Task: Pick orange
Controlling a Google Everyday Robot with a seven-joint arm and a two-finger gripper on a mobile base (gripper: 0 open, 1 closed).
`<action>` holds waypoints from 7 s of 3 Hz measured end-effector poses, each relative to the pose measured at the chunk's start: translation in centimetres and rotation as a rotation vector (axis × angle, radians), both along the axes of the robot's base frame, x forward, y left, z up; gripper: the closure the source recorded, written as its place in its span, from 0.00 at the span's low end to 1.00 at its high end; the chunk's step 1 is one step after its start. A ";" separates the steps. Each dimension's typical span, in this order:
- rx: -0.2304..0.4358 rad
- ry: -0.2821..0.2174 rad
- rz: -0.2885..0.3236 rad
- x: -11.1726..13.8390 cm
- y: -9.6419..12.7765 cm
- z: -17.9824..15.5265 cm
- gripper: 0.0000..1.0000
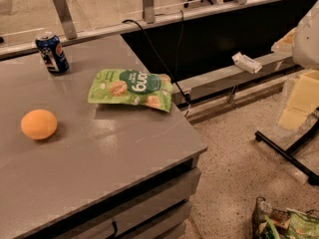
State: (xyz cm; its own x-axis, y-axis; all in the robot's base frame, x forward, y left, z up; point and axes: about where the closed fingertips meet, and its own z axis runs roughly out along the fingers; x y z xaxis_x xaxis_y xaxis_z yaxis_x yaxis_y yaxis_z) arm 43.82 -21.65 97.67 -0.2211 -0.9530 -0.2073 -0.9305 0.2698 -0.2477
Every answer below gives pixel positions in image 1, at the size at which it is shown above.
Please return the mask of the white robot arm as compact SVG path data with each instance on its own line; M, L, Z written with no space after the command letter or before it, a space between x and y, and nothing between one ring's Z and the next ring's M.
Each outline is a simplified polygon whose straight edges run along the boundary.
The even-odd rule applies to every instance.
M296 130L319 107L319 1L275 47L280 52L291 52L293 62L307 70L294 81L277 123Z

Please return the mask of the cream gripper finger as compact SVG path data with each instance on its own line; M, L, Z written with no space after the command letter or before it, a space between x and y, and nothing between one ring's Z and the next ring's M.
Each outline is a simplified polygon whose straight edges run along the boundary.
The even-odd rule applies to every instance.
M300 128L319 107L319 72L308 71L294 81L278 125L287 130Z

